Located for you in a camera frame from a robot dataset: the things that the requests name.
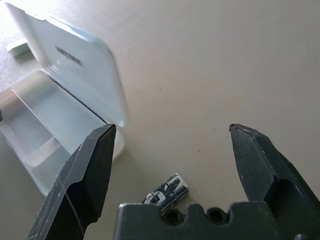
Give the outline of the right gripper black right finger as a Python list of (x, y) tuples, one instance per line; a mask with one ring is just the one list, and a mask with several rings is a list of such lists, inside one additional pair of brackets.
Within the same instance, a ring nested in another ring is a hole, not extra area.
[(295, 166), (256, 129), (229, 126), (237, 172), (249, 201), (262, 201), (288, 240), (320, 238), (320, 201)]

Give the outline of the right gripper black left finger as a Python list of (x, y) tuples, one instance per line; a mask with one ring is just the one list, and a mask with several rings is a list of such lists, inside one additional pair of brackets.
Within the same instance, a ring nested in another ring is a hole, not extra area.
[(26, 236), (28, 240), (82, 240), (101, 217), (111, 176), (117, 128), (93, 130), (59, 171)]

